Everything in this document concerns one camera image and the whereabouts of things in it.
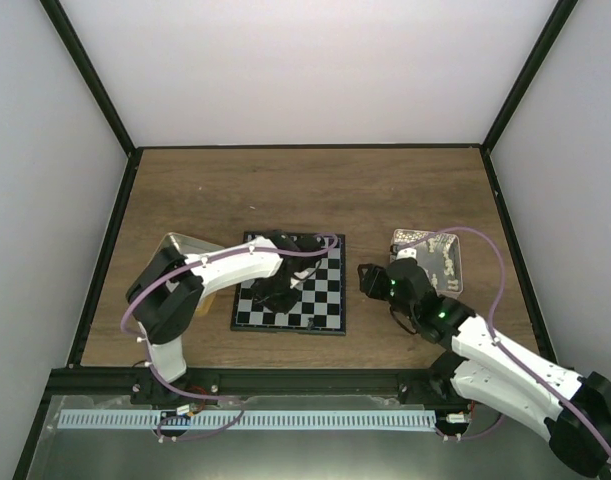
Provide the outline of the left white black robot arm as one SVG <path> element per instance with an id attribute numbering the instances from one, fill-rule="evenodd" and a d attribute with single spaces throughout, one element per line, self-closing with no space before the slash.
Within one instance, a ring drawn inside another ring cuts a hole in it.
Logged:
<path id="1" fill-rule="evenodd" d="M 173 247 L 159 250 L 128 289 L 120 323 L 124 333 L 145 345 L 155 393 L 169 404 L 188 395 L 182 336 L 211 296 L 250 281 L 260 306 L 287 313 L 299 300 L 297 274 L 310 267 L 310 258 L 281 232 L 194 256 Z"/>

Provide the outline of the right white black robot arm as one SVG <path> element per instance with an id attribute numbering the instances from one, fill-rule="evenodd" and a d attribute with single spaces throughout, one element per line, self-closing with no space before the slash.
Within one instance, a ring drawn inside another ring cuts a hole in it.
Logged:
<path id="1" fill-rule="evenodd" d="M 360 291 L 385 301 L 426 341 L 444 348 L 429 378 L 432 396 L 491 407 L 543 438 L 574 472 L 594 478 L 611 468 L 611 382 L 531 352 L 471 307 L 436 291 L 413 258 L 386 267 L 361 264 Z"/>

